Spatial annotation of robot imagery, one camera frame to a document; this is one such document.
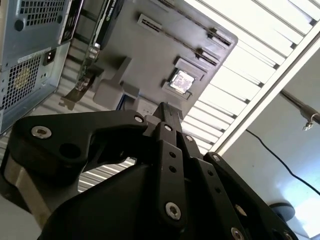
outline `black cable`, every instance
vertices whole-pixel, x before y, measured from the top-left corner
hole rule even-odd
[[[310,185],[309,183],[307,183],[305,180],[301,179],[300,177],[298,177],[297,175],[295,175],[291,169],[285,164],[284,161],[281,160],[280,157],[278,157],[273,151],[270,150],[270,148],[268,148],[264,142],[262,141],[262,139],[260,137],[258,137],[257,135],[255,135],[253,132],[249,131],[248,129],[246,130],[249,134],[251,134],[252,136],[254,136],[256,139],[259,140],[259,142],[262,144],[262,146],[264,146],[265,149],[268,150],[269,153],[271,153],[276,159],[279,160],[280,163],[282,163],[282,165],[287,169],[287,171],[291,174],[291,176],[293,176],[294,178],[298,179],[300,182],[304,183],[305,185],[307,185],[309,188],[311,188],[313,191],[315,191],[319,196],[320,196],[320,192],[315,189],[315,187],[313,187],[312,185]]]

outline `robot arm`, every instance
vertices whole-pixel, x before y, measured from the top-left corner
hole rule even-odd
[[[34,215],[39,240],[297,240],[216,153],[202,156],[162,103],[134,111],[25,117],[13,127],[1,194]],[[134,166],[79,194],[82,172]]]

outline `wall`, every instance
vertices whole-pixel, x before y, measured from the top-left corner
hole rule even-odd
[[[289,82],[285,89],[320,111],[320,51]],[[306,120],[281,96],[277,96],[248,128],[262,138],[291,170],[320,190],[320,126],[302,131]],[[296,218],[290,227],[310,238],[319,234],[316,217],[320,197],[293,178],[256,138],[244,132],[223,155],[224,159],[268,204],[290,202]]]

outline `round base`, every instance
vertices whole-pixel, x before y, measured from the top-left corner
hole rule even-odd
[[[294,207],[289,203],[274,203],[269,206],[275,214],[277,214],[284,222],[288,222],[291,220],[296,211]]]

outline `ventilation grille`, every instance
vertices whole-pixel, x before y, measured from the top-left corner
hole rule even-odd
[[[27,26],[53,23],[57,21],[64,5],[65,0],[21,1],[20,14],[26,15]]]
[[[5,110],[18,103],[33,91],[37,80],[40,59],[41,56],[37,56],[10,69],[7,92],[3,97],[3,107]]]

